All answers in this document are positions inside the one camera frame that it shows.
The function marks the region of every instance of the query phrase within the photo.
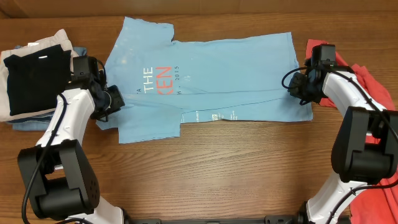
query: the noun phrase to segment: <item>blue folded cloth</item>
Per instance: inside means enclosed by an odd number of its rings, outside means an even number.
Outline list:
[[[172,24],[125,18],[106,62],[126,102],[101,129],[119,142],[179,136],[180,123],[217,119],[308,121],[280,81],[297,68],[291,33],[210,42],[172,41]]]
[[[17,45],[15,49],[19,49],[22,46]],[[84,56],[87,54],[87,48],[85,47],[73,47],[73,50],[79,55]],[[12,124],[12,129],[17,131],[45,131],[50,125],[54,112],[40,114],[30,118],[15,119],[8,121],[7,123]]]

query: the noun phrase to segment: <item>wooden table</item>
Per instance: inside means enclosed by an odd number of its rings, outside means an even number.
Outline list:
[[[141,16],[174,24],[175,40],[235,39],[291,31],[299,62],[308,39],[336,44],[398,103],[398,14],[292,13],[223,16]],[[123,17],[0,20],[0,50],[54,35],[64,28],[75,46],[106,61]],[[183,124],[181,137],[118,144],[117,130],[90,121],[83,148],[102,196],[133,218],[237,218],[295,213],[331,172],[330,152],[342,117],[313,105],[314,119],[301,123],[217,121]],[[25,188],[17,166],[20,149],[41,132],[0,124],[0,220],[21,223]],[[32,210],[31,220],[36,219]]]

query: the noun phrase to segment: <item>red cloth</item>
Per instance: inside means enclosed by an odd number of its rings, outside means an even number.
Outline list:
[[[312,56],[312,48],[320,44],[327,44],[324,40],[308,40],[306,58]],[[343,58],[336,52],[338,65],[348,66]],[[351,67],[358,79],[359,84],[375,99],[378,103],[388,110],[395,110],[394,103],[389,92],[377,82],[369,73],[365,66],[360,67],[354,64]],[[328,98],[320,102],[321,106],[336,107]],[[372,136],[367,136],[366,142],[377,142]],[[390,179],[382,179],[379,184],[387,185],[398,179],[395,173]],[[351,202],[352,224],[397,224],[398,223],[398,187],[391,189],[365,190]]]

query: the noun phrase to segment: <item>white cloth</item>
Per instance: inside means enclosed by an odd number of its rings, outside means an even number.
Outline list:
[[[28,118],[31,116],[36,116],[44,113],[53,111],[54,109],[43,110],[33,113],[18,114],[15,116],[10,116],[10,105],[7,94],[7,78],[8,78],[8,68],[4,64],[4,59],[10,57],[11,55],[17,55],[20,57],[32,54],[34,52],[46,49],[54,45],[60,44],[63,50],[71,50],[71,56],[77,57],[78,54],[73,51],[72,43],[68,39],[67,33],[61,29],[54,36],[47,37],[41,40],[37,40],[34,43],[37,45],[25,46],[14,50],[5,50],[1,52],[0,56],[0,121],[11,121],[14,119]],[[70,60],[70,69],[73,71],[73,61]]]

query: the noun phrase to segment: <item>white plastic part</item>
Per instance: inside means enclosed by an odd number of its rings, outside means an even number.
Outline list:
[[[65,90],[62,94],[68,102],[67,111],[62,119],[57,136],[54,138],[51,145],[53,146],[60,144],[66,139],[77,139],[80,145],[82,145],[87,121],[95,108],[93,98],[88,90],[81,90],[79,88]],[[58,96],[57,107],[55,109],[54,116],[52,117],[46,132],[37,142],[36,146],[41,145],[44,147],[48,143],[51,133],[54,130],[56,123],[60,119],[62,110],[63,100],[60,96]]]
[[[308,220],[315,224],[325,224],[329,219],[331,211],[337,203],[348,193],[351,189],[365,186],[367,183],[359,181],[350,181],[344,183],[340,180],[340,176],[332,172],[328,180],[323,184],[319,192],[308,200],[307,202],[307,216]],[[351,195],[344,201],[344,203],[336,211],[331,224],[336,224],[337,219],[344,209],[358,196],[363,190],[356,192],[356,195]]]
[[[123,224],[124,223],[123,211],[120,208],[111,205],[103,197],[99,198],[99,204],[94,209],[94,213],[89,214],[89,215],[82,213],[82,214],[78,214],[78,215],[72,215],[68,218],[84,218],[85,220],[87,220],[93,224]]]
[[[340,72],[342,75],[352,78],[359,86],[356,75],[350,72]],[[363,107],[369,111],[374,110],[369,104],[366,103],[365,98],[359,92],[359,90],[348,80],[334,74],[327,73],[325,81],[322,87],[323,93],[329,97],[336,105],[337,109],[340,111],[343,117],[346,114],[347,108],[349,106]],[[373,100],[373,103],[379,108],[379,110],[385,110],[383,105]]]

